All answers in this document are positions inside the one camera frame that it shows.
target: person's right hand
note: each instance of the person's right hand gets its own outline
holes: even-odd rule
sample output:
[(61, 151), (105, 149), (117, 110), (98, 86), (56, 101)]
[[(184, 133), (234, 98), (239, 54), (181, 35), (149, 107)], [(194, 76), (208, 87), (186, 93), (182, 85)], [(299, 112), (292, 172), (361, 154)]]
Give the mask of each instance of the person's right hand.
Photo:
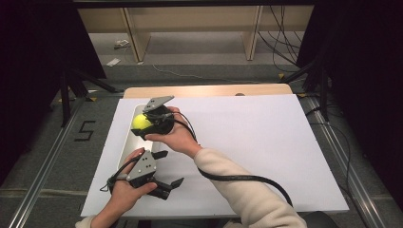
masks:
[[(187, 124), (182, 115), (179, 113), (180, 110), (177, 107), (169, 106), (168, 108), (174, 113), (175, 120)], [(199, 152), (199, 150), (202, 149), (202, 147), (193, 139), (191, 133), (179, 123), (174, 124), (174, 127), (169, 134), (148, 134), (145, 136), (145, 139), (152, 142), (165, 143), (171, 149), (182, 152), (192, 159)]]

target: metal frame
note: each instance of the metal frame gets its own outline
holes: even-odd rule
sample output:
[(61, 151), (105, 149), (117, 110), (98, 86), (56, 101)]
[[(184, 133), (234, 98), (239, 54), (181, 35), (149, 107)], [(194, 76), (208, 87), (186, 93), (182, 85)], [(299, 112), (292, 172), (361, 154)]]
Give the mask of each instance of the metal frame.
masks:
[[(319, 103), (315, 99), (309, 98), (309, 105), (311, 108), (315, 108), (319, 106)], [(321, 115), (316, 114), (317, 121), (320, 124), (326, 124), (328, 123), (327, 121), (324, 120), (324, 118)], [(332, 129), (332, 127), (326, 127), (324, 125), (321, 126), (322, 132), (325, 135), (326, 139), (328, 140), (329, 145), (332, 148), (332, 151), (335, 153), (336, 159), (344, 173), (344, 175), (347, 174), (347, 164), (348, 164), (348, 159), (349, 156), (344, 151), (343, 147), (341, 146), (340, 141), (338, 140), (335, 131)], [(370, 194), (368, 191), (365, 189), (364, 184), (361, 182), (359, 179), (358, 174), (356, 173), (354, 167), (350, 164), (350, 170), (349, 170), (349, 185), (351, 189), (353, 190), (353, 193), (356, 197), (356, 200), (358, 201), (360, 205), (361, 212), (363, 213), (366, 221), (369, 223), (368, 225), (370, 227), (386, 227), (382, 217), (380, 216), (374, 202), (371, 200)]]
[(31, 187), (29, 188), (27, 194), (24, 196), (21, 204), (19, 205), (18, 209), (16, 210), (14, 217), (11, 220), (10, 228), (11, 227), (24, 227), (27, 219), (29, 217), (30, 212), (32, 211), (33, 206), (35, 205), (36, 200), (41, 192), (42, 187), (44, 186), (45, 182), (47, 181), (48, 175), (53, 167), (53, 164), (56, 162), (57, 157), (62, 150), (62, 147), (67, 139), (67, 135), (70, 132), (72, 125), (75, 122), (77, 113), (79, 112), (81, 106), (86, 101), (85, 98), (77, 99), (74, 104), (72, 110), (72, 116), (67, 122), (65, 127), (59, 132), (53, 146), (50, 148), (48, 155), (41, 166), (38, 174), (36, 175), (35, 180), (33, 181)]
[(157, 7), (235, 7), (235, 6), (307, 6), (319, 0), (71, 0), (71, 2), (55, 2), (51, 0), (37, 1), (35, 6), (73, 6), (76, 9), (101, 8), (157, 8)]

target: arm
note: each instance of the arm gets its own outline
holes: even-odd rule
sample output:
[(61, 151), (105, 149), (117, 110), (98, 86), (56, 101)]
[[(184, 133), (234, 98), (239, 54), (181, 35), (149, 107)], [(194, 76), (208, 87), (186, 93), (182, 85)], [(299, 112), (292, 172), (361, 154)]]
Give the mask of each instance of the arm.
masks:
[[(180, 110), (169, 107), (176, 113)], [(186, 123), (180, 114), (175, 119)], [(234, 163), (222, 153), (213, 149), (202, 148), (191, 134), (175, 123), (172, 132), (167, 135), (150, 134), (146, 139), (167, 144), (171, 149), (182, 152), (192, 158), (204, 172), (226, 175), (250, 175), (248, 171)], [(241, 217), (243, 225), (251, 227), (306, 227), (305, 221), (297, 212), (266, 184), (251, 181), (213, 181), (214, 186), (228, 200), (231, 208)]]
[[(227, 175), (251, 175), (244, 168), (214, 149), (202, 149), (195, 164), (204, 172)], [(297, 212), (266, 184), (257, 181), (211, 181), (225, 197), (242, 224), (251, 227), (306, 227)]]
[[(125, 162), (143, 152), (143, 148), (133, 151), (133, 153), (127, 156)], [(133, 167), (134, 163), (131, 163), (122, 173), (128, 174)], [(95, 217), (84, 218), (82, 221), (77, 222), (75, 226), (76, 228), (110, 227), (122, 214), (130, 210), (141, 196), (151, 192), (156, 187), (156, 183), (150, 182), (139, 188), (133, 188), (126, 180), (118, 180), (113, 188), (112, 196), (104, 209)]]

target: tennis ball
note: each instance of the tennis ball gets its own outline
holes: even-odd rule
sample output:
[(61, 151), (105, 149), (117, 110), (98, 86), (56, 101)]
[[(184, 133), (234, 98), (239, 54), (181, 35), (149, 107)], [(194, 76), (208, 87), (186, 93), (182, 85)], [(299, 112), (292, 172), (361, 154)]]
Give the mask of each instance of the tennis ball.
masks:
[(145, 129), (151, 126), (152, 123), (146, 118), (144, 114), (137, 115), (131, 122), (132, 129)]

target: cream fleece jacket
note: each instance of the cream fleece jacket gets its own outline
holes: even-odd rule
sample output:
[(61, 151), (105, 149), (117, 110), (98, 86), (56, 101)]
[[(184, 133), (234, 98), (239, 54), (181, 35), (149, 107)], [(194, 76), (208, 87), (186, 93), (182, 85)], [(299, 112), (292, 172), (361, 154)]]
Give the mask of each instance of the cream fleece jacket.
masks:
[[(251, 175), (215, 149), (204, 148), (194, 158), (204, 172), (219, 175)], [(240, 216), (242, 225), (228, 222), (225, 228), (306, 227), (297, 212), (265, 183), (257, 181), (211, 181)], [(84, 218), (76, 228), (90, 228), (93, 217)]]

